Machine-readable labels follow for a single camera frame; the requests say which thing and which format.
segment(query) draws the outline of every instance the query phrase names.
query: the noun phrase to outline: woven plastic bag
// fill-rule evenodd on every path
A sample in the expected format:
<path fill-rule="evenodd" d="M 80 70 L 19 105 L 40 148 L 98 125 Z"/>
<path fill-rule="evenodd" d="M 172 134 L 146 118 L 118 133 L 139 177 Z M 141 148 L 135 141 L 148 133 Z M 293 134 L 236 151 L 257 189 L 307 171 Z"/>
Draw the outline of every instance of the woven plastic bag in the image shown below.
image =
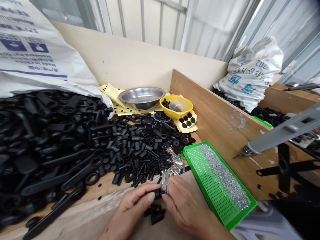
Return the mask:
<path fill-rule="evenodd" d="M 226 93 L 251 112 L 264 98 L 274 76 L 281 70 L 283 52 L 275 37 L 265 37 L 252 48 L 238 47 L 228 66 L 228 74 L 213 87 Z"/>
<path fill-rule="evenodd" d="M 0 1 L 0 81 L 0 98 L 59 89 L 113 106 L 77 50 L 28 0 Z"/>

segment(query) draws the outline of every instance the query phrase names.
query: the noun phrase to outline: finger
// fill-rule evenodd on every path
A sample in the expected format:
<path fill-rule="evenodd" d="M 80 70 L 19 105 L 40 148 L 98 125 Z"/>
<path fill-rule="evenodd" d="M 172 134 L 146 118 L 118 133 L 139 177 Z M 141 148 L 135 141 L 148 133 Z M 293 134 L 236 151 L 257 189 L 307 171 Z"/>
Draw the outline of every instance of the finger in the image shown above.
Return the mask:
<path fill-rule="evenodd" d="M 182 194 L 180 189 L 176 186 L 174 182 L 170 182 L 168 185 L 169 195 L 172 198 L 175 205 L 178 207 L 179 203 L 183 202 L 185 195 Z"/>
<path fill-rule="evenodd" d="M 133 221 L 137 221 L 141 215 L 151 206 L 155 198 L 155 193 L 148 193 L 146 196 L 140 199 L 140 201 L 133 206 L 130 210 L 130 214 L 133 217 Z"/>
<path fill-rule="evenodd" d="M 167 209 L 169 212 L 171 212 L 175 221 L 176 222 L 181 221 L 182 216 L 178 211 L 177 206 L 174 204 L 172 198 L 168 194 L 163 194 L 162 199 L 166 203 Z"/>
<path fill-rule="evenodd" d="M 128 192 L 127 195 L 122 198 L 120 205 L 124 206 L 125 210 L 128 210 L 132 208 L 145 193 L 154 191 L 158 188 L 161 188 L 160 184 L 142 184 L 136 189 Z"/>
<path fill-rule="evenodd" d="M 170 176 L 169 177 L 169 181 L 172 181 L 182 194 L 189 194 L 189 192 L 191 190 L 191 187 L 181 177 L 179 177 L 179 176 Z"/>

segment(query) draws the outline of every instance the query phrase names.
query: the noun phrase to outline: hand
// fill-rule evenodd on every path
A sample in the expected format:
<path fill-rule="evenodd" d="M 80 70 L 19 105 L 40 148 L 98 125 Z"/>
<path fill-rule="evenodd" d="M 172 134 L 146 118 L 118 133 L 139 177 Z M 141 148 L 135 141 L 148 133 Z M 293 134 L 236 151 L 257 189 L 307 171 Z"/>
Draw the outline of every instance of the hand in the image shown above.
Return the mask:
<path fill-rule="evenodd" d="M 169 195 L 163 194 L 162 199 L 179 227 L 200 239 L 234 239 L 216 216 L 203 207 L 185 180 L 170 176 L 169 181 Z"/>
<path fill-rule="evenodd" d="M 98 240 L 127 239 L 141 215 L 154 201 L 155 194 L 151 191 L 160 187 L 160 184 L 144 183 L 126 192 Z"/>

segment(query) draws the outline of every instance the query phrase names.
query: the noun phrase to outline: green tray mesh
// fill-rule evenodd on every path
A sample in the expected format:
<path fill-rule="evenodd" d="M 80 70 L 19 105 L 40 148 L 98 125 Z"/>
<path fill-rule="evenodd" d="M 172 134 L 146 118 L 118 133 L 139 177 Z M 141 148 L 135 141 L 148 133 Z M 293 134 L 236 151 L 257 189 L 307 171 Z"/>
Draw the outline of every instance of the green tray mesh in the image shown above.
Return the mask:
<path fill-rule="evenodd" d="M 209 145 L 233 174 L 233 176 L 238 180 L 240 186 L 247 193 L 248 198 L 251 201 L 251 204 L 248 208 L 241 210 L 232 200 L 230 200 L 229 196 L 225 192 L 225 189 L 220 187 L 219 178 L 213 173 L 212 167 L 208 164 L 205 154 L 199 148 L 199 145 L 201 144 Z M 257 206 L 257 201 L 253 198 L 250 192 L 240 182 L 237 176 L 232 172 L 229 166 L 224 162 L 224 160 L 208 141 L 186 146 L 183 149 L 183 153 L 191 167 L 191 170 L 204 197 L 207 200 L 210 209 L 217 216 L 220 222 L 229 231 L 231 231 Z"/>

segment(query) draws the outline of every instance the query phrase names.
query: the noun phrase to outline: stainless steel bowl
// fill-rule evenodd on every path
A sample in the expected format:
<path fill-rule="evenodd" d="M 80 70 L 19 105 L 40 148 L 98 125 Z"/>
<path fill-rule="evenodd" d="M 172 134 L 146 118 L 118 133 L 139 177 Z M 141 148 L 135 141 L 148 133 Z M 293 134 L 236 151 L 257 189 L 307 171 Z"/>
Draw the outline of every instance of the stainless steel bowl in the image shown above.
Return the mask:
<path fill-rule="evenodd" d="M 119 94 L 118 98 L 130 107 L 147 110 L 155 107 L 166 92 L 156 87 L 132 88 Z"/>

